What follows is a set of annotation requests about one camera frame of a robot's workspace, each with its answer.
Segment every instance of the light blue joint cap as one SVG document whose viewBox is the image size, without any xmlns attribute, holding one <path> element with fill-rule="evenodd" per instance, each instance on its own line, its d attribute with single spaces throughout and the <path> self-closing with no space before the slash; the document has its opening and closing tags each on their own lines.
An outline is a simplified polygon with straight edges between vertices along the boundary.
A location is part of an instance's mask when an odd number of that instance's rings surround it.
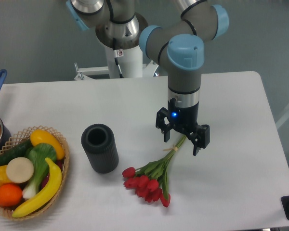
<svg viewBox="0 0 289 231">
<path fill-rule="evenodd" d="M 204 43 L 196 35 L 176 35 L 169 41 L 167 55 L 176 67 L 194 71 L 204 63 Z"/>
<path fill-rule="evenodd" d="M 148 38 L 150 37 L 150 34 L 152 33 L 152 31 L 155 30 L 156 28 L 161 28 L 161 27 L 156 26 L 156 25 L 151 25 L 151 26 L 146 27 L 140 34 L 139 47 L 142 50 L 142 52 L 145 54 L 146 54 L 146 42 L 148 41 Z"/>
<path fill-rule="evenodd" d="M 78 16 L 78 14 L 76 13 L 76 11 L 74 10 L 71 2 L 68 0 L 66 2 L 66 6 L 68 7 L 69 11 L 71 12 L 73 18 L 75 19 L 78 27 L 84 31 L 84 30 L 89 30 L 89 28 L 84 24 L 84 22 L 81 20 L 81 18 Z"/>
<path fill-rule="evenodd" d="M 215 38 L 224 34 L 229 27 L 229 17 L 227 11 L 221 5 L 213 5 L 217 12 L 218 27 Z"/>
</svg>

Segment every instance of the woven basket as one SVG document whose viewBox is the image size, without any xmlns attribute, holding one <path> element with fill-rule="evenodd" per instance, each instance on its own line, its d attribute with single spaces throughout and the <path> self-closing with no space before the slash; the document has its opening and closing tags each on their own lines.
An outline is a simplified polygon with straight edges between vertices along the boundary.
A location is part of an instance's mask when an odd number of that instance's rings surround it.
<svg viewBox="0 0 289 231">
<path fill-rule="evenodd" d="M 2 150 L 0 151 L 0 154 L 4 154 L 10 148 L 12 148 L 15 145 L 29 139 L 30 134 L 37 129 L 45 130 L 45 131 L 48 131 L 49 133 L 51 133 L 61 143 L 61 145 L 64 149 L 65 157 L 64 157 L 64 164 L 63 164 L 63 171 L 62 171 L 62 182 L 61 182 L 60 188 L 57 191 L 57 193 L 53 196 L 53 198 L 47 204 L 45 204 L 41 209 L 39 209 L 39 210 L 37 210 L 37 211 L 35 211 L 35 212 L 25 216 L 25 217 L 13 218 L 12 217 L 12 213 L 13 213 L 12 208 L 0 207 L 0 216 L 5 217 L 5 218 L 10 219 L 10 220 L 17 220 L 17 221 L 27 220 L 27 219 L 34 218 L 34 217 L 40 215 L 41 213 L 45 212 L 58 198 L 58 196 L 62 190 L 62 187 L 65 183 L 65 180 L 66 180 L 66 175 L 67 175 L 68 166 L 69 166 L 69 148 L 68 148 L 68 144 L 66 142 L 66 139 L 63 137 L 63 135 L 53 128 L 39 126 L 39 127 L 27 128 L 27 129 L 24 129 L 23 131 L 19 131 L 13 137 L 10 137 L 9 141 L 7 141 L 5 143 L 5 146 L 3 146 Z"/>
</svg>

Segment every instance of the gray floor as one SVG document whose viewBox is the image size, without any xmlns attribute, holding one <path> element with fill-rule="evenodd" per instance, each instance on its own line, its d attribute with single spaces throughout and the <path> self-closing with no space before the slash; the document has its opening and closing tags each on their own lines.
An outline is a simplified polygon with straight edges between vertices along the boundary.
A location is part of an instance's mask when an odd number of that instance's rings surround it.
<svg viewBox="0 0 289 231">
<path fill-rule="evenodd" d="M 289 102 L 289 0 L 209 2 L 226 8 L 230 27 L 206 44 L 204 73 L 258 72 L 277 120 Z M 136 0 L 136 10 L 150 25 L 167 27 L 180 19 L 170 0 Z M 106 66 L 94 30 L 78 30 L 65 0 L 0 0 L 0 69 L 9 72 L 6 83 L 73 80 L 74 62 Z M 279 135 L 289 164 L 289 120 Z"/>
</svg>

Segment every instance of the white table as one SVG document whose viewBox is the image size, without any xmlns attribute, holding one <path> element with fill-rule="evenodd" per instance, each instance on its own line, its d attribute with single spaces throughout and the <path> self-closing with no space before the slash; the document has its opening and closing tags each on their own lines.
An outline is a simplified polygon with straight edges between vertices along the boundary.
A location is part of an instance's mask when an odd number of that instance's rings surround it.
<svg viewBox="0 0 289 231">
<path fill-rule="evenodd" d="M 57 203 L 40 218 L 0 230 L 230 231 L 289 226 L 280 198 L 289 195 L 289 169 L 260 76 L 255 72 L 203 75 L 198 122 L 211 142 L 199 154 L 186 141 L 170 168 L 171 204 L 148 205 L 123 187 L 121 172 L 161 158 L 168 143 L 155 128 L 167 106 L 167 78 L 6 84 L 0 117 L 11 133 L 54 127 L 70 146 L 68 180 Z M 115 134 L 119 165 L 93 171 L 81 146 L 91 124 Z"/>
</svg>

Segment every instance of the rubber band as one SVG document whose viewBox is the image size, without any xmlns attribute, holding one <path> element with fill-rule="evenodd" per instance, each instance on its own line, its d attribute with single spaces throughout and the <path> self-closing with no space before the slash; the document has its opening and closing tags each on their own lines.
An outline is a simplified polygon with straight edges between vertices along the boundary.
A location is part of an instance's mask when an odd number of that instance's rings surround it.
<svg viewBox="0 0 289 231">
<path fill-rule="evenodd" d="M 171 151 L 171 150 L 174 150 L 175 152 L 177 152 L 179 149 L 178 147 L 174 146 L 172 148 L 166 148 L 166 149 L 163 149 L 163 151 Z"/>
</svg>

